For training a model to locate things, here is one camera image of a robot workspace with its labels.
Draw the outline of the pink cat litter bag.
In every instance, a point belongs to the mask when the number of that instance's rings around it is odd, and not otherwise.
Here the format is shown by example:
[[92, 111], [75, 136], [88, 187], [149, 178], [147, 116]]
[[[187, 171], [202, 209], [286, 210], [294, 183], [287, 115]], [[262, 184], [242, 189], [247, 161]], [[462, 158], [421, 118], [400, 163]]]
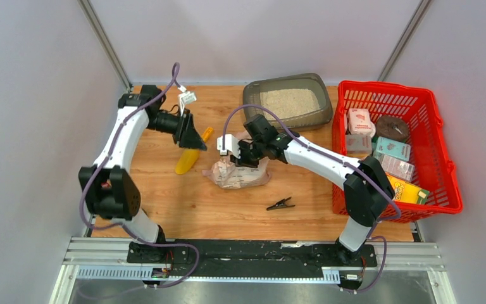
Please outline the pink cat litter bag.
[[201, 173], [222, 189], [262, 186], [271, 179], [271, 173], [267, 169], [268, 162], [268, 158], [263, 158], [257, 168], [236, 167], [228, 156], [222, 156], [209, 170]]

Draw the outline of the yellow plastic scoop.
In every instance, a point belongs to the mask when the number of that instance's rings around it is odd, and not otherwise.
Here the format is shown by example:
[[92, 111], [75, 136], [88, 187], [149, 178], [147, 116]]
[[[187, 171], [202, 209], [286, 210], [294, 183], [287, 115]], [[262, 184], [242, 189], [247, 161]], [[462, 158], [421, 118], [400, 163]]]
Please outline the yellow plastic scoop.
[[[203, 133], [202, 133], [202, 140], [204, 142], [207, 142], [208, 139], [211, 137], [214, 129], [212, 127], [208, 127]], [[196, 161], [199, 158], [201, 151], [198, 149], [185, 149], [184, 152], [182, 153], [180, 159], [178, 160], [176, 167], [175, 167], [175, 173], [178, 175], [183, 175], [187, 173], [196, 163]]]

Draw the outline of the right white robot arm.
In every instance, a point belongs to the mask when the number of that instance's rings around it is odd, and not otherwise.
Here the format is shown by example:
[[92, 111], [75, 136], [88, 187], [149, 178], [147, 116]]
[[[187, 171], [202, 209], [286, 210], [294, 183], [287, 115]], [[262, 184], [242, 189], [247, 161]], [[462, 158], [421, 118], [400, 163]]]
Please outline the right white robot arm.
[[250, 136], [247, 141], [227, 133], [217, 139], [220, 154], [229, 156], [236, 166], [254, 168], [263, 158], [278, 160], [309, 170], [344, 193], [349, 218], [335, 256], [340, 263], [352, 265], [382, 213], [393, 204], [395, 192], [381, 163], [372, 156], [360, 160], [334, 153], [288, 128], [280, 132], [261, 114], [247, 120], [244, 128]]

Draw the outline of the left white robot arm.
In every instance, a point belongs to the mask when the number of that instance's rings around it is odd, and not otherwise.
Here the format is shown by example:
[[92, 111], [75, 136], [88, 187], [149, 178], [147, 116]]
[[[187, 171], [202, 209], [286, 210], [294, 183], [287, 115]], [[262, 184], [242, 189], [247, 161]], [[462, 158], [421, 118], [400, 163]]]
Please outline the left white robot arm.
[[205, 151], [206, 143], [194, 126], [194, 117], [185, 105], [197, 101], [196, 94], [182, 88], [177, 112], [162, 109], [166, 92], [155, 85], [144, 85], [138, 93], [126, 93], [118, 100], [117, 118], [101, 154], [88, 167], [81, 167], [80, 216], [87, 214], [122, 226], [128, 234], [145, 243], [144, 254], [154, 263], [162, 262], [168, 245], [161, 226], [141, 208], [139, 188], [129, 169], [143, 132], [147, 129], [169, 134], [183, 149]]

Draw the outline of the black bag clip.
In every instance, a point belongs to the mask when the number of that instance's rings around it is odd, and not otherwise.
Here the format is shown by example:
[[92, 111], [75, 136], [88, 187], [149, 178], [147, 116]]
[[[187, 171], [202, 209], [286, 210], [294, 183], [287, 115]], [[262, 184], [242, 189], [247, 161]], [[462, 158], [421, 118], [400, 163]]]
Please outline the black bag clip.
[[281, 199], [280, 201], [276, 202], [272, 206], [269, 206], [266, 208], [266, 211], [272, 211], [272, 210], [279, 210], [279, 209], [284, 209], [284, 208], [293, 208], [295, 205], [289, 205], [288, 202], [292, 199], [292, 197], [284, 198]]

